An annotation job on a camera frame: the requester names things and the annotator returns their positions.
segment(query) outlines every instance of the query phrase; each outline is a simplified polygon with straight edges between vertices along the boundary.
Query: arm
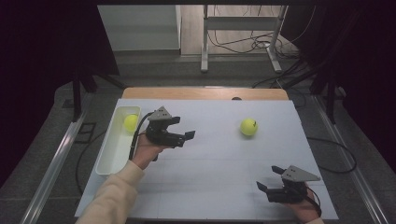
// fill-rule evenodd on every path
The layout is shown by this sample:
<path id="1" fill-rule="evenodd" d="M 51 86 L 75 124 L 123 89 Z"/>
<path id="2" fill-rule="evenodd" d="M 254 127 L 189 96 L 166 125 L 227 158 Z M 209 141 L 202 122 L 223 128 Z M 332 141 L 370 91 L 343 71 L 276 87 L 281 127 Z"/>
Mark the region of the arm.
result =
<path id="1" fill-rule="evenodd" d="M 134 206 L 136 187 L 144 175 L 143 170 L 165 148 L 151 144 L 145 135 L 140 135 L 132 160 L 118 173 L 109 176 L 77 223 L 125 223 Z"/>

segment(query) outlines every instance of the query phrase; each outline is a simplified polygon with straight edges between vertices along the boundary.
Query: beige sleeve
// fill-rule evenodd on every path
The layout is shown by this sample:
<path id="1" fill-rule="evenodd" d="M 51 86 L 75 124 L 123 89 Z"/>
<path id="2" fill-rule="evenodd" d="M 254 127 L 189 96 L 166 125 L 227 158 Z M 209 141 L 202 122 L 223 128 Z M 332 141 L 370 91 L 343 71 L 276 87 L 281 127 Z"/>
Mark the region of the beige sleeve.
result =
<path id="1" fill-rule="evenodd" d="M 128 161 L 97 190 L 77 223 L 125 223 L 137 196 L 136 186 L 143 175 L 137 165 Z"/>
<path id="2" fill-rule="evenodd" d="M 307 223 L 305 223 L 305 224 L 324 224 L 324 222 L 323 222 L 323 220 L 319 217 L 319 218 L 317 218 L 317 219 L 315 219 L 315 220 L 312 220 L 312 221 L 310 221 L 310 222 L 307 222 Z"/>

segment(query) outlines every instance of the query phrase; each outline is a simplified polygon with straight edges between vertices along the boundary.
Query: black curtain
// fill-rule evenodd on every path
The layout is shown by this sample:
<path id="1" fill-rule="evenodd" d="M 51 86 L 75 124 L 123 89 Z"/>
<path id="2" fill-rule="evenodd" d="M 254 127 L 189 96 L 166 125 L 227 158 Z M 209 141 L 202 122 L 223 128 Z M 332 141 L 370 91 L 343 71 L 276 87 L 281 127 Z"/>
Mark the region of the black curtain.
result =
<path id="1" fill-rule="evenodd" d="M 370 1 L 338 57 L 344 107 L 396 172 L 396 14 L 390 1 Z"/>
<path id="2" fill-rule="evenodd" d="M 1 186 L 74 72 L 119 71 L 96 5 L 2 1 L 0 33 Z"/>

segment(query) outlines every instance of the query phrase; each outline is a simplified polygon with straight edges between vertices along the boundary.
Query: metal rail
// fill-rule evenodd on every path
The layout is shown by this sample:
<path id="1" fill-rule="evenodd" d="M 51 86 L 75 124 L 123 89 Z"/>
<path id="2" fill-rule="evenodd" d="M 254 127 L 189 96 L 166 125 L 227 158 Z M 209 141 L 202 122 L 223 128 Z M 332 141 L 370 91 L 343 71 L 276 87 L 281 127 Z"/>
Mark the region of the metal rail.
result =
<path id="1" fill-rule="evenodd" d="M 30 201 L 29 206 L 26 209 L 25 214 L 22 217 L 21 223 L 36 223 L 41 211 L 43 210 L 44 204 L 46 203 L 52 187 L 58 178 L 59 173 L 64 165 L 67 154 L 70 151 L 71 146 L 78 134 L 78 130 L 82 124 L 82 121 L 87 115 L 88 108 L 93 98 L 93 93 L 85 93 L 82 101 L 81 116 L 76 122 L 72 122 L 64 135 L 64 139 L 59 145 L 55 156 L 53 157 L 47 172 L 44 174 L 40 185 L 35 191 L 35 196 Z"/>
<path id="2" fill-rule="evenodd" d="M 326 125 L 326 128 L 328 129 L 330 135 L 332 136 L 333 140 L 342 144 L 346 145 L 344 139 L 342 138 L 341 134 L 338 132 L 337 127 L 335 124 L 332 124 L 332 122 L 329 120 L 329 118 L 326 115 L 326 107 L 323 104 L 322 100 L 319 98 L 320 96 L 318 95 L 313 95 L 312 96 L 314 99 L 315 104 L 318 107 L 318 112 L 321 115 L 321 118 L 323 119 L 324 124 Z M 346 154 L 344 150 L 339 151 L 341 154 L 341 157 L 346 164 L 348 168 L 352 167 L 353 160 L 351 157 Z M 361 173 L 361 170 L 359 169 L 359 166 L 350 173 L 350 176 L 352 177 L 353 182 L 355 183 L 355 186 L 363 198 L 364 203 L 367 206 L 367 210 L 369 211 L 370 215 L 373 218 L 373 221 L 377 224 L 389 224 L 389 220 L 387 219 L 387 216 L 385 215 L 384 211 L 382 210 L 381 204 L 379 203 L 378 199 L 376 198 L 372 188 L 370 187 L 369 183 L 367 180 L 364 178 L 363 174 Z"/>

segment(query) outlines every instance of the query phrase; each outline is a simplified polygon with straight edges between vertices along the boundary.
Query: wooden table edge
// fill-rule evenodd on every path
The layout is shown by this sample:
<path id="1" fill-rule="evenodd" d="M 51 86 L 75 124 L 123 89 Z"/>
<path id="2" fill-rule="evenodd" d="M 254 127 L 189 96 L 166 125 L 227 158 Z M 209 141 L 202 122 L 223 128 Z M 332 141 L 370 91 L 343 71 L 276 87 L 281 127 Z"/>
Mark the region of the wooden table edge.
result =
<path id="1" fill-rule="evenodd" d="M 196 88 L 196 87 L 131 87 L 124 90 L 122 99 L 163 100 L 289 100 L 281 89 Z"/>

